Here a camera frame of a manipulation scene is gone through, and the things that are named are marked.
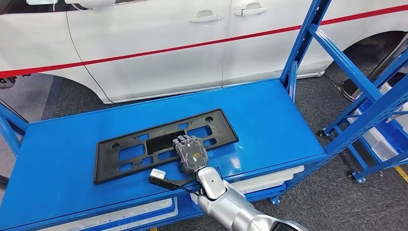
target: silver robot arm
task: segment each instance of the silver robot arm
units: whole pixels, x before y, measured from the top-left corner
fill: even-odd
[[[173,140],[173,146],[180,156],[182,172],[191,177],[170,180],[165,178],[165,172],[153,169],[150,183],[175,190],[197,180],[202,187],[198,196],[199,207],[229,231],[307,231],[296,222],[279,220],[256,210],[240,191],[208,166],[207,151],[199,138],[178,136]]]
[[[198,196],[201,210],[217,220],[229,231],[307,231],[294,221],[280,220],[263,214],[245,196],[221,179],[213,167],[196,173],[203,187]]]

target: car door handle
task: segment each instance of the car door handle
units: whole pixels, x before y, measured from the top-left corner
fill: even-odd
[[[252,15],[252,14],[257,14],[257,13],[263,13],[265,11],[267,11],[268,8],[267,7],[261,7],[259,4],[258,8],[255,9],[240,9],[237,10],[234,14],[236,16],[247,16],[247,15]]]
[[[190,19],[191,23],[203,23],[215,21],[223,18],[222,14],[213,13],[211,10],[199,11],[195,18]]]

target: white car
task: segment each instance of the white car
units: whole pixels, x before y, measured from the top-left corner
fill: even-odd
[[[279,77],[310,3],[2,0],[0,77],[61,76],[104,103]],[[382,32],[408,31],[408,2],[333,0],[322,25],[345,50]],[[321,76],[331,62],[313,41],[299,77]]]

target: red stripe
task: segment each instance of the red stripe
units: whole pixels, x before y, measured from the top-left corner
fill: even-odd
[[[377,16],[377,15],[395,13],[395,12],[407,11],[407,10],[408,10],[408,4],[402,5],[402,6],[385,8],[385,9],[376,10],[376,11],[365,12],[365,13],[358,13],[358,14],[349,15],[345,17],[333,18],[333,19],[322,21],[321,25],[345,22],[345,21],[350,21],[350,20],[355,20],[355,19],[360,19],[360,18],[372,17],[372,16]],[[169,51],[177,51],[177,50],[206,46],[206,45],[211,45],[211,44],[216,44],[216,43],[229,42],[229,41],[235,41],[235,40],[240,40],[240,39],[248,39],[248,38],[265,36],[265,35],[272,35],[272,34],[277,34],[277,33],[282,33],[282,32],[287,32],[287,31],[299,30],[300,27],[301,27],[300,25],[291,26],[291,27],[286,27],[286,28],[281,28],[281,29],[276,29],[276,30],[269,30],[265,32],[255,33],[255,34],[242,35],[242,36],[237,36],[237,37],[232,37],[232,38],[223,38],[219,40],[201,42],[201,43],[196,43],[196,44],[191,44],[191,45],[186,45],[186,46],[166,48],[166,49],[156,50],[156,51],[147,51],[147,52],[136,53],[136,54],[128,54],[128,55],[122,55],[122,56],[105,58],[105,59],[97,59],[97,60],[70,63],[70,64],[34,67],[34,68],[19,69],[19,70],[0,71],[0,78],[6,78],[6,77],[11,77],[11,76],[17,76],[17,75],[27,75],[27,74],[32,74],[32,73],[40,73],[40,72],[70,68],[70,67],[75,67],[75,66],[104,63],[104,62],[109,62],[109,61],[114,61],[114,60],[128,59],[128,58],[134,58],[134,57],[139,57],[139,56],[144,56],[144,55],[164,53],[164,52],[169,52]]]

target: car window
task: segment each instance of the car window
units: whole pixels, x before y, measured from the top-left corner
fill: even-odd
[[[0,0],[0,2],[0,14],[47,13],[76,10],[63,0],[57,0],[55,3],[53,0]]]
[[[115,4],[121,4],[125,2],[133,2],[133,1],[144,1],[144,0],[116,0]]]

